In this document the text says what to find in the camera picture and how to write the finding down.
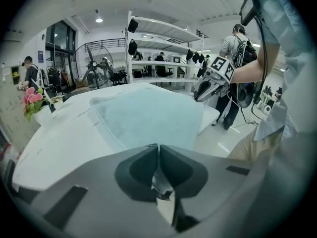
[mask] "industrial fan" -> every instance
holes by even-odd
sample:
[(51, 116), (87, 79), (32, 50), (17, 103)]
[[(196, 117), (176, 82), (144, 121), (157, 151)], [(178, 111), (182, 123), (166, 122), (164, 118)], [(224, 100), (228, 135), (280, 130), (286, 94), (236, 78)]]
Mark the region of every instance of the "industrial fan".
[(113, 61), (109, 51), (98, 43), (86, 43), (76, 50), (73, 57), (79, 80), (87, 87), (99, 89), (111, 75)]

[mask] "ceiling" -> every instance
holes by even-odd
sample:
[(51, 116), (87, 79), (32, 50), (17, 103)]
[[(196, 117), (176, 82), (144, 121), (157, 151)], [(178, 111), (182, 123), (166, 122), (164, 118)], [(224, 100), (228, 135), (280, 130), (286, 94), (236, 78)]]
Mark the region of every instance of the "ceiling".
[[(104, 25), (126, 25), (127, 12), (133, 15), (162, 20), (176, 25), (190, 25), (221, 41), (239, 22), (239, 10), (243, 0), (28, 0), (12, 22), (10, 30), (21, 31), (24, 39), (30, 39), (48, 26), (79, 15), (91, 30)], [(104, 22), (95, 22), (95, 9)], [(247, 27), (249, 33), (256, 28)]]

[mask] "man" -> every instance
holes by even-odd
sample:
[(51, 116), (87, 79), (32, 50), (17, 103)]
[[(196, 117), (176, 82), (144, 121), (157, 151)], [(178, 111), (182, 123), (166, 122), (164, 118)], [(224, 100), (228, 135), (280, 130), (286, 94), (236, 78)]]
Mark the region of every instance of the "man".
[(140, 52), (136, 50), (132, 58), (132, 61), (141, 61), (141, 60), (143, 60), (143, 56)]
[[(236, 24), (233, 27), (232, 35), (227, 36), (223, 40), (222, 48), (219, 52), (219, 55), (223, 58), (227, 56), (227, 59), (230, 60), (230, 62), (233, 66), (234, 66), (233, 58), (235, 56), (235, 53), (237, 52), (240, 41), (247, 41), (248, 40), (248, 38), (245, 36), (245, 34), (246, 34), (246, 32), (244, 30), (243, 25)], [(231, 91), (233, 91), (236, 95), (237, 84), (231, 84)], [(220, 115), (217, 118), (217, 120), (215, 121), (215, 123), (212, 124), (213, 126), (215, 126), (217, 124), (218, 120), (222, 116), (222, 113), (225, 110), (225, 108), (227, 107), (227, 105), (230, 101), (230, 98), (235, 103), (238, 103), (237, 99), (235, 98), (235, 96), (232, 95), (231, 91), (228, 93), (227, 96), (224, 96), (222, 98), (220, 98), (220, 97), (218, 98), (216, 109), (220, 112)], [(228, 130), (230, 128), (230, 126), (233, 125), (233, 122), (234, 122), (238, 112), (239, 112), (239, 107), (236, 104), (234, 104), (233, 102), (231, 102), (230, 110), (229, 110), (227, 116), (223, 120), (224, 129)]]
[[(135, 53), (134, 53), (134, 56), (132, 58), (132, 61), (142, 61), (142, 60), (143, 60), (142, 54), (136, 50)], [(143, 70), (144, 70), (143, 66), (135, 66), (133, 68), (133, 76), (135, 78), (142, 77)]]
[(19, 90), (26, 90), (30, 87), (34, 87), (35, 91), (37, 91), (38, 86), (35, 82), (38, 77), (39, 68), (33, 64), (33, 59), (30, 56), (24, 59), (24, 66), (26, 68), (25, 81), (19, 86)]
[[(161, 52), (154, 61), (164, 61), (164, 52)], [(157, 65), (156, 66), (157, 75), (159, 77), (167, 77), (173, 75), (173, 72), (166, 72), (164, 65)]]
[(208, 67), (210, 64), (210, 60), (209, 60), (210, 55), (206, 55), (204, 62), (203, 62), (203, 67)]
[[(300, 114), (300, 108), (307, 102), (294, 102), (304, 80), (307, 93), (312, 96), (316, 76), (316, 48), (300, 14), (289, 0), (259, 0), (261, 22), (267, 54), (268, 73), (272, 70), (280, 46), (285, 53), (286, 70), (283, 79), (283, 97), (276, 103), (267, 119), (242, 139), (229, 154), (229, 158), (254, 161), (263, 150), (273, 153), (281, 140), (291, 138), (298, 132), (311, 132), (316, 128), (314, 112)], [(264, 49), (261, 43), (257, 60), (235, 69), (232, 83), (247, 83), (261, 80), (264, 72)]]

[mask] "white table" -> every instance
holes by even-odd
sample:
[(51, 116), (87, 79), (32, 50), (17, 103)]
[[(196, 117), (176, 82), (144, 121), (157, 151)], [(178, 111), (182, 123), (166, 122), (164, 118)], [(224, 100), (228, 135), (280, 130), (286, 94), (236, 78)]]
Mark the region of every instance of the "white table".
[[(89, 91), (69, 98), (61, 110), (53, 113), (53, 120), (41, 126), (31, 138), (16, 165), (13, 185), (44, 190), (87, 161), (114, 154), (88, 115), (91, 110), (89, 101), (144, 87), (167, 91), (148, 83), (138, 83)], [(218, 115), (219, 111), (205, 105), (200, 132)]]

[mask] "black pants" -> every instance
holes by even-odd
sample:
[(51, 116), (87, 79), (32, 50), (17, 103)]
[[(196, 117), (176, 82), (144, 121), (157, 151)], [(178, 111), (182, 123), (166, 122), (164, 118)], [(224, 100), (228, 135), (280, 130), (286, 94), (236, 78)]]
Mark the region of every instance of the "black pants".
[[(234, 92), (234, 94), (236, 95), (237, 94), (236, 93), (237, 92), (237, 84), (231, 84), (230, 88)], [(238, 103), (237, 99), (231, 94), (231, 91), (228, 93), (228, 96), (232, 97), (232, 100), (235, 103)], [(220, 112), (220, 115), (219, 115), (217, 121), (222, 116), (223, 111), (225, 110), (225, 108), (227, 107), (227, 105), (230, 101), (228, 96), (223, 96), (222, 98), (220, 98), (220, 97), (218, 98), (216, 109)], [(239, 112), (239, 107), (235, 103), (231, 102), (231, 107), (230, 107), (229, 113), (226, 115), (226, 117), (223, 120), (223, 126), (225, 129), (229, 129), (229, 127), (233, 125), (233, 122), (236, 119), (236, 116)]]

